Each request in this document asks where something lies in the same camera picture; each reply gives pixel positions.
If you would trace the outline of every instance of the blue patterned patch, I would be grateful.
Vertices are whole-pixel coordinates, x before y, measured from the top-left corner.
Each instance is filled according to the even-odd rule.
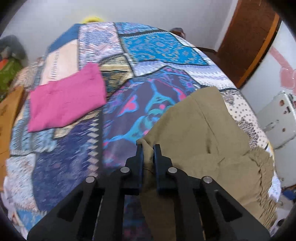
[[[169,66],[129,79],[104,106],[105,170],[123,166],[135,155],[136,140],[146,135],[171,106],[198,88],[200,85],[185,71]],[[123,240],[153,240],[135,196],[125,197]]]
[[[57,140],[53,151],[38,155],[32,182],[39,210],[50,211],[88,175],[91,123],[92,119],[78,123]]]
[[[41,215],[40,212],[27,211],[18,208],[17,215],[28,231],[30,231],[31,228],[44,217],[44,215]]]
[[[12,129],[10,154],[14,156],[27,155],[31,152],[52,151],[57,144],[57,141],[52,138],[54,129],[28,132],[29,105],[29,100],[26,100],[23,118]]]
[[[119,34],[133,34],[137,32],[146,32],[151,30],[158,30],[158,28],[151,27],[140,23],[115,23]]]
[[[161,60],[175,64],[208,65],[191,47],[182,45],[168,32],[120,37],[124,51],[136,64],[147,60]]]

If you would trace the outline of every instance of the white wall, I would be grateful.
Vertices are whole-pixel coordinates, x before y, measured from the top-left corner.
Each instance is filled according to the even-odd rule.
[[[229,11],[228,11],[228,15],[226,17],[226,20],[224,22],[224,25],[223,25],[223,27],[222,27],[222,29],[220,31],[220,34],[218,36],[218,39],[217,39],[216,44],[215,44],[215,47],[214,47],[214,50],[216,52],[218,52],[218,50],[219,50],[219,48],[220,48],[220,46],[221,46],[221,44],[223,42],[223,39],[224,39],[224,37],[226,35],[226,32],[228,30],[228,27],[229,27],[229,25],[231,23],[233,14],[234,14],[235,9],[237,7],[237,2],[238,2],[238,0],[233,0],[232,3],[231,3],[231,5],[230,5]]]
[[[231,21],[233,2],[236,5],[237,0],[27,0],[2,37],[16,35],[31,62],[74,23],[99,16],[164,30],[181,27],[189,42],[214,49],[222,28],[226,32],[225,25]]]
[[[296,69],[296,41],[284,23],[281,24],[272,46],[293,69]],[[255,113],[265,107],[281,90],[292,93],[292,90],[281,87],[280,69],[281,65],[277,60],[267,53],[258,69],[242,88],[243,95]]]

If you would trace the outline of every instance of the white appliance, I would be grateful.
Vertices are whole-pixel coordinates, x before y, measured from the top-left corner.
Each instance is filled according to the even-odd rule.
[[[296,184],[296,101],[281,91],[258,114],[275,154],[276,171],[282,187]]]

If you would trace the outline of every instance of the quilt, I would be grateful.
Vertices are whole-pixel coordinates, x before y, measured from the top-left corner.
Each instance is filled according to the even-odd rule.
[[[199,88],[216,86],[250,147],[271,152],[241,92],[198,48],[162,29],[139,23],[75,24],[14,80],[26,90],[98,64],[107,104],[63,128],[28,133],[28,98],[14,124],[2,199],[27,232],[85,177],[124,166],[143,137],[171,106]],[[270,195],[278,199],[275,174]],[[126,196],[124,240],[153,240],[136,197]]]

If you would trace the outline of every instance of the wooden door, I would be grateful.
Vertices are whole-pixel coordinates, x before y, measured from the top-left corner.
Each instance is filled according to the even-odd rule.
[[[265,0],[239,0],[217,53],[219,67],[236,87],[251,76],[272,42],[279,16]]]

